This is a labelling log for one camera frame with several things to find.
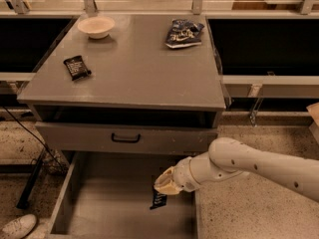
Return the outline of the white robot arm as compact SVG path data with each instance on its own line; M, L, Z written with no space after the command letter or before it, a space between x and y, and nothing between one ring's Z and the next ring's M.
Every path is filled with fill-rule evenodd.
M238 140L220 137L208 151L180 160L155 181L165 195L193 192L209 181L220 182L252 172L316 202L319 201L319 161L262 151Z

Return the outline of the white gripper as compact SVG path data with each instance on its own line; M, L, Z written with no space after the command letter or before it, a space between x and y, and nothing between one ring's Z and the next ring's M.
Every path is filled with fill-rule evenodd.
M175 167L169 167L156 179L155 190L165 195L178 195L181 191L198 190L200 184L191 174L190 162L191 157L187 157L180 160Z

